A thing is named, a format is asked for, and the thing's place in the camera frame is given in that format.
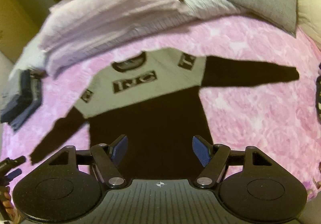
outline pink floral bedspread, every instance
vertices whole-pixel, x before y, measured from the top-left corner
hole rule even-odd
[[[200,97],[214,143],[226,144],[233,150],[244,150],[248,145],[259,147],[304,184],[310,199],[315,197],[321,181],[321,125],[315,109],[315,79],[321,53],[300,29],[295,39],[270,24],[242,16],[195,22],[138,39],[70,67],[56,80],[45,78],[43,105],[16,134],[4,126],[1,160],[29,156],[100,69],[141,50],[168,46],[193,55],[264,60],[297,67],[300,80],[296,82],[254,88],[206,88]],[[65,145],[88,149],[88,125]],[[35,167],[29,161],[23,164],[23,175],[11,186]],[[238,170],[233,167],[229,173]]]

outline sweatshirt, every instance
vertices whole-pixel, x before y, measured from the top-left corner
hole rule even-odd
[[[203,166],[193,153],[193,136],[213,144],[198,95],[201,88],[298,79],[295,67],[274,63],[196,57],[173,48],[143,51],[100,70],[30,158],[33,164],[40,162],[88,122],[90,146],[127,135],[128,151],[118,166],[127,181],[194,180]]]

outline black circular pad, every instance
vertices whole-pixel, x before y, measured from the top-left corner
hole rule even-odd
[[[276,181],[258,179],[248,184],[248,193],[257,199],[271,201],[280,198],[284,193],[284,188]]]
[[[64,222],[93,209],[101,197],[97,180],[80,171],[27,175],[13,190],[17,209],[37,222]]]
[[[295,177],[254,175],[239,172],[220,185],[219,197],[234,215],[249,222],[278,223],[302,211],[307,193]]]
[[[65,179],[48,179],[36,187],[38,196],[47,200],[57,200],[68,196],[73,191],[73,183]]]

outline black sleeve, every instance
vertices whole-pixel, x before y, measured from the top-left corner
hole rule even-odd
[[[251,87],[265,83],[290,82],[298,80],[299,77],[295,67],[208,56],[202,86]]]
[[[42,161],[48,154],[62,146],[85,122],[83,115],[73,107],[65,118],[56,121],[53,129],[30,154],[32,164]]]

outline dark blue folded fabric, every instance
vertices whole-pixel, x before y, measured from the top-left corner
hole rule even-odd
[[[31,79],[31,90],[33,94],[33,101],[20,115],[18,115],[12,122],[9,123],[14,132],[19,130],[28,118],[41,106],[42,90],[41,80]]]
[[[2,96],[0,122],[10,123],[33,101],[30,70],[16,73],[13,83],[9,82],[8,87]]]

